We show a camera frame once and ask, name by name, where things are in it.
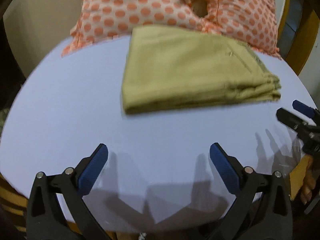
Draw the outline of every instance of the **screw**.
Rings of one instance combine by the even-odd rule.
[[[64,171],[65,174],[70,175],[73,173],[73,168],[66,168],[66,170]]]
[[[248,173],[248,174],[251,174],[251,173],[253,173],[253,168],[247,166],[247,167],[244,168],[244,171],[245,171],[246,173]]]
[[[42,171],[37,173],[37,178],[41,179],[43,177],[44,173]]]
[[[276,172],[275,172],[275,176],[276,176],[277,178],[281,178],[281,177],[282,177],[282,174],[281,174],[281,172],[276,171]]]

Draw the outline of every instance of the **white table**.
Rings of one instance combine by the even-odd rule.
[[[109,160],[84,197],[92,214],[105,230],[166,231],[218,219],[232,204],[209,160],[212,143],[261,173],[287,175],[299,162],[300,142],[276,110],[295,99],[315,105],[284,60],[259,54],[281,79],[278,102],[126,116],[120,91],[130,38],[61,58],[69,41],[31,74],[4,127],[0,170],[25,196],[38,171],[59,174],[104,143]]]

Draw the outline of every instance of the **folded yellow-green cloth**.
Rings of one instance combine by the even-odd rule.
[[[278,100],[279,78],[246,43],[163,25],[133,30],[122,83],[127,114]]]

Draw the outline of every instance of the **beige wall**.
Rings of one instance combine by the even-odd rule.
[[[69,36],[81,0],[14,0],[4,15],[12,52],[25,76]]]

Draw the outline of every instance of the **blue gripper pad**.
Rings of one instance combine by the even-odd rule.
[[[304,114],[305,116],[309,118],[315,117],[315,112],[312,107],[306,106],[305,104],[301,103],[298,100],[294,100],[292,103],[293,109],[297,110],[298,112]]]
[[[231,194],[238,195],[240,193],[240,178],[232,165],[227,159],[228,155],[220,147],[218,143],[214,143],[210,147],[210,159],[218,170],[224,184]]]
[[[108,160],[108,148],[104,144],[98,149],[78,179],[78,193],[88,195],[96,182],[103,166]]]

